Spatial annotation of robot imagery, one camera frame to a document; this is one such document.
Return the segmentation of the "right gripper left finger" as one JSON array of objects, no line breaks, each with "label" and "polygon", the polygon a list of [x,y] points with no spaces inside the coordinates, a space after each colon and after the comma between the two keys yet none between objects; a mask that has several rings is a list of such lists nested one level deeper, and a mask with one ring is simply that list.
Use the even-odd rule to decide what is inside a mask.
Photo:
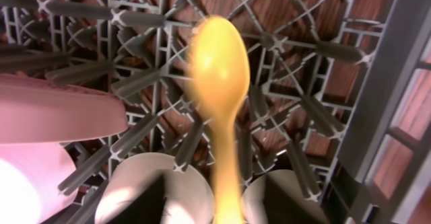
[{"label": "right gripper left finger", "polygon": [[159,224],[166,200],[165,175],[158,175],[126,209],[112,219],[112,224]]}]

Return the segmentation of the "yellow plastic spoon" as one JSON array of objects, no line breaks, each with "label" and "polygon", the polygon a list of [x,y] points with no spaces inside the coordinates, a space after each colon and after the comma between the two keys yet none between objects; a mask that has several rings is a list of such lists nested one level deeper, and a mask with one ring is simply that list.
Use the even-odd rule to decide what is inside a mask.
[{"label": "yellow plastic spoon", "polygon": [[195,28],[189,49],[191,89],[211,120],[215,223],[242,223],[234,122],[250,84],[246,47],[227,19],[211,16]]}]

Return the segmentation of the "pale green bowl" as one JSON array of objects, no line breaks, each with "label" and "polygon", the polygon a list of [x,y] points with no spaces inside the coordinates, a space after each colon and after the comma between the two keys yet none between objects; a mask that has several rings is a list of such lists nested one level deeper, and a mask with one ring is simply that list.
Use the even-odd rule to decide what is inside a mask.
[{"label": "pale green bowl", "polygon": [[214,195],[208,181],[193,166],[184,173],[174,170],[174,157],[140,153],[115,169],[98,207],[94,222],[107,223],[129,206],[158,174],[166,175],[166,205],[162,223],[209,224],[213,221]]}]

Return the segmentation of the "pink plate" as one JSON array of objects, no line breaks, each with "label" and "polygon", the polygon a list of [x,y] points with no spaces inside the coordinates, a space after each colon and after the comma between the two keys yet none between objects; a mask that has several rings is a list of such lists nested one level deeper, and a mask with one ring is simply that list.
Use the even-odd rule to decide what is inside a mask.
[{"label": "pink plate", "polygon": [[90,140],[127,128],[123,103],[109,93],[1,75],[2,144]]}]

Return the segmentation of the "pink bowl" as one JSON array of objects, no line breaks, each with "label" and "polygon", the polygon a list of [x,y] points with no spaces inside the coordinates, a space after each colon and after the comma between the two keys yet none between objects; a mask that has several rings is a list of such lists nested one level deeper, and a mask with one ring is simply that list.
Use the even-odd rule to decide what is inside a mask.
[{"label": "pink bowl", "polygon": [[1,146],[1,222],[42,223],[67,208],[78,191],[58,185],[76,170],[58,143]]}]

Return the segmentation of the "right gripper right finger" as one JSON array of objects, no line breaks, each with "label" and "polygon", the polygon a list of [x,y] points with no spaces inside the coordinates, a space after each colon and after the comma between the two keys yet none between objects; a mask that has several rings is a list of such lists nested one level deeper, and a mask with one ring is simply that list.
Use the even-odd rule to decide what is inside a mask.
[{"label": "right gripper right finger", "polygon": [[293,173],[268,174],[262,200],[269,224],[323,224],[325,214],[321,207],[302,195]]}]

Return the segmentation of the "white cup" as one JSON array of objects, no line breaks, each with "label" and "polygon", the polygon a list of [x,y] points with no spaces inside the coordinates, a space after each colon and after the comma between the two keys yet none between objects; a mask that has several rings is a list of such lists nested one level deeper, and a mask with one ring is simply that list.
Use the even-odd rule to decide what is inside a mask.
[{"label": "white cup", "polygon": [[[275,170],[269,172],[268,174],[275,173],[293,173],[292,170]],[[262,203],[263,200],[263,191],[265,187],[265,177],[268,175],[265,174],[257,178],[243,193],[242,195],[242,203],[245,219],[248,223],[268,223],[264,206]],[[325,215],[325,223],[328,223],[328,219]]]}]

